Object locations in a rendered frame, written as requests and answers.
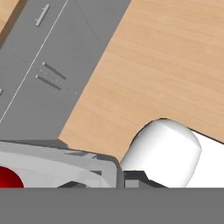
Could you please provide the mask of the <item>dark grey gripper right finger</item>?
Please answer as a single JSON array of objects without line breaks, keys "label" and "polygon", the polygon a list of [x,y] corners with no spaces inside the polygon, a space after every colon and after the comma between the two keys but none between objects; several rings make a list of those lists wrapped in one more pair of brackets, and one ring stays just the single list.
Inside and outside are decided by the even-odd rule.
[{"label": "dark grey gripper right finger", "polygon": [[125,171],[124,179],[126,188],[165,188],[164,185],[148,179],[144,171]]}]

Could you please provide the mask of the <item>white rounded object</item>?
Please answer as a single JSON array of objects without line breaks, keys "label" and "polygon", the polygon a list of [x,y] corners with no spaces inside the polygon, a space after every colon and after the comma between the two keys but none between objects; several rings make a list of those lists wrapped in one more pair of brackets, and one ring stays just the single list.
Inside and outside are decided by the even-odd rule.
[{"label": "white rounded object", "polygon": [[145,172],[162,186],[181,188],[192,179],[201,152],[200,141],[189,128],[160,118],[136,133],[120,165],[124,171]]}]

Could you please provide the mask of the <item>red tomato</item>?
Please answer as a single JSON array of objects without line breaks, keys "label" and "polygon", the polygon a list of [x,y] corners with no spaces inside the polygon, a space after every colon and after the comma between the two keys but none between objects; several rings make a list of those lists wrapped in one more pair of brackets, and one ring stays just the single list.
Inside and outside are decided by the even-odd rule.
[{"label": "red tomato", "polygon": [[23,188],[24,184],[14,171],[0,166],[0,187]]}]

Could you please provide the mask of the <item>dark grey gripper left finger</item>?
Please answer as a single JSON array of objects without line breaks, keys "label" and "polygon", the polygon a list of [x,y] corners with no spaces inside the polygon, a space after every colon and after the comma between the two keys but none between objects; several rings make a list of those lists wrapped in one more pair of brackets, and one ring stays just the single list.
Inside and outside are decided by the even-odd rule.
[{"label": "dark grey gripper left finger", "polygon": [[[102,172],[101,171],[91,171],[91,172],[93,172],[93,173],[95,173],[95,174],[97,174],[99,176],[102,175]],[[75,181],[69,181],[69,182],[65,183],[64,185],[58,186],[57,188],[65,188],[65,187],[70,187],[70,188],[71,187],[75,187],[75,188],[88,188],[87,185],[82,184],[80,182],[75,182]]]}]

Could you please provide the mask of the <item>white flat object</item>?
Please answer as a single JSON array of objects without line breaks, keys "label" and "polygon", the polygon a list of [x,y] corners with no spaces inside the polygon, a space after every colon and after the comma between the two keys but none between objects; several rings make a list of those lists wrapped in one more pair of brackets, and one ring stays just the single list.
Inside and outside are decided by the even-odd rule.
[{"label": "white flat object", "polygon": [[224,188],[224,143],[193,131],[202,152],[188,188]]}]

